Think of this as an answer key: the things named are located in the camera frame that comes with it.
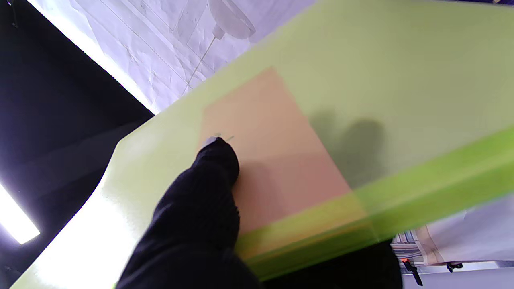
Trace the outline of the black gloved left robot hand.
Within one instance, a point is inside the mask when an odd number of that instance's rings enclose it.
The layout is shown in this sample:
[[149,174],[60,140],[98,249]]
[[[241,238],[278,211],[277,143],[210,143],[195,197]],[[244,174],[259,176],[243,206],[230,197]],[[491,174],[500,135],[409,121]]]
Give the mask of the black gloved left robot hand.
[[210,137],[156,206],[117,289],[402,289],[391,240],[260,282],[235,253],[233,148]]

